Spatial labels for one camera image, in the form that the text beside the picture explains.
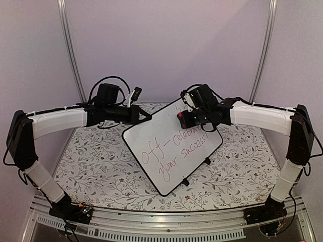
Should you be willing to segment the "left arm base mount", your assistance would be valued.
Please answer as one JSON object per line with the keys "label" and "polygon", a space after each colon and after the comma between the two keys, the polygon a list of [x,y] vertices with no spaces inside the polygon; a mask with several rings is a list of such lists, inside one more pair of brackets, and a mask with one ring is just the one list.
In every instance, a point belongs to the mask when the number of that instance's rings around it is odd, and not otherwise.
{"label": "left arm base mount", "polygon": [[51,216],[83,224],[89,224],[92,219],[93,206],[85,202],[73,203],[66,193],[56,203],[50,200],[50,204],[49,214]]}

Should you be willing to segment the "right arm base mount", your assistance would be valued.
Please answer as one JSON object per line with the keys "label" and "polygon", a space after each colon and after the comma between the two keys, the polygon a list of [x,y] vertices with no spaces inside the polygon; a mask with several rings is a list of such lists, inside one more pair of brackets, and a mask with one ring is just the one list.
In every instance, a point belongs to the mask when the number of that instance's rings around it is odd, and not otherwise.
{"label": "right arm base mount", "polygon": [[286,215],[287,210],[285,203],[277,202],[271,197],[267,198],[264,205],[245,209],[243,211],[243,218],[248,225],[278,219]]}

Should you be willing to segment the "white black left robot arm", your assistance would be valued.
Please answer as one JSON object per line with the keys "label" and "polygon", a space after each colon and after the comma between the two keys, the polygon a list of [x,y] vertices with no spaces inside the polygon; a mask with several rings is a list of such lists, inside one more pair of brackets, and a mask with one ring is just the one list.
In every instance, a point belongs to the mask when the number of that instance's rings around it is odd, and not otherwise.
{"label": "white black left robot arm", "polygon": [[118,101],[122,89],[118,85],[103,83],[98,85],[96,95],[90,94],[88,101],[72,106],[44,111],[14,113],[6,140],[4,157],[11,156],[24,182],[30,181],[39,189],[51,205],[51,213],[57,217],[70,219],[76,215],[89,215],[84,203],[74,205],[70,196],[54,181],[49,172],[49,162],[42,163],[41,155],[54,158],[55,151],[62,148],[57,144],[59,133],[66,134],[75,128],[92,127],[105,121],[122,124],[139,124],[150,120],[151,115],[134,102],[142,92],[140,87],[129,90]]}

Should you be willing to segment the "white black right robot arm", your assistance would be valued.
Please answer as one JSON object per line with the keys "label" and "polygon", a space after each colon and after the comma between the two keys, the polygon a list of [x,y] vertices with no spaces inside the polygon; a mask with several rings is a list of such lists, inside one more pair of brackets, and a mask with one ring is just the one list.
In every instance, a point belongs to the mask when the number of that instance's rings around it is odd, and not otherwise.
{"label": "white black right robot arm", "polygon": [[188,105],[188,110],[177,115],[183,129],[206,124],[213,128],[219,124],[247,125],[289,137],[286,161],[261,209],[264,219],[273,219],[311,159],[315,135],[306,107],[275,107],[250,103],[241,97],[223,99],[207,84],[193,85],[192,90],[183,90],[180,97]]}

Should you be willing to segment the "white dry-erase whiteboard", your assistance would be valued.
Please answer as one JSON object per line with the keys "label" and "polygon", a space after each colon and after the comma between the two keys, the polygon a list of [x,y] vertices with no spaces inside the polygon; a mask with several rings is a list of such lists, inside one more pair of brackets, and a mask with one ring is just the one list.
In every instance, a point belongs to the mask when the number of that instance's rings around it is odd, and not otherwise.
{"label": "white dry-erase whiteboard", "polygon": [[165,197],[222,145],[218,131],[205,132],[199,126],[181,128],[177,114],[187,110],[182,99],[152,114],[152,119],[125,129],[122,139],[157,192]]}

